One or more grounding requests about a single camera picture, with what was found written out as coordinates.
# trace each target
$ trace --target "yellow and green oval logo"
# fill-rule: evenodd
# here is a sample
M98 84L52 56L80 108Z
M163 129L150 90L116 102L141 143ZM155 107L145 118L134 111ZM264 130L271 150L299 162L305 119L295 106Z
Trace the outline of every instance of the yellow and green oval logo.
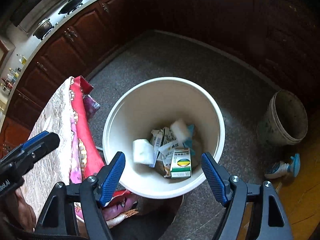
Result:
M190 164L190 161L188 159L181 159L177 162L177 164L179 166L184 167L184 166L188 166Z

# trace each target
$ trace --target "bucket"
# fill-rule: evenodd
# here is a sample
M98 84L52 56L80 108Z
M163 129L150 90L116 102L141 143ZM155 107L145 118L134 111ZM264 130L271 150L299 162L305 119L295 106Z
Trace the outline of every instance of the bucket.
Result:
M175 77L145 81L126 92L112 108L103 131L103 153L107 164L117 151L126 164L120 183L131 192L148 198L166 199L185 194L205 181L201 165L188 179L165 179L155 169L133 162L132 142L151 138L153 129L170 126L182 118L194 124L202 140L202 151L218 163L225 128L221 111L202 87Z
M294 145L301 142L307 131L306 110L299 98L287 90L274 94L257 125L258 140L263 145Z

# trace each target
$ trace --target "gray floor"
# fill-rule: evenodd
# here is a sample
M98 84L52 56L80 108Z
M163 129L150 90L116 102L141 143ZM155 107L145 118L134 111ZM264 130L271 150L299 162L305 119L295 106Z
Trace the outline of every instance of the gray floor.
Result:
M281 155L264 152L257 142L256 125L275 93L268 84L238 63L189 41L149 33L134 43L90 83L101 109L90 121L97 146L102 146L105 121L116 101L135 85L156 77L175 76L206 89L219 105L226 138L219 164L244 181L262 183L264 169ZM161 239L212 239L223 208L205 181L186 194L176 220Z

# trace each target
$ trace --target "range hood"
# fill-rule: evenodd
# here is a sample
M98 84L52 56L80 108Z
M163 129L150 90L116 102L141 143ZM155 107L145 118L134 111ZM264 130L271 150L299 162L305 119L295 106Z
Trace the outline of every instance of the range hood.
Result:
M67 0L23 0L11 15L11 22L30 36L39 22L49 17Z

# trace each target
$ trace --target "wok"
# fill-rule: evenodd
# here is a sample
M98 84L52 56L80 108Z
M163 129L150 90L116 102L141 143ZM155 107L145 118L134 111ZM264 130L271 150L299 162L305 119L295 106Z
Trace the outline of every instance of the wok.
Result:
M72 10L75 10L83 0L69 0L60 10L58 14L69 13Z

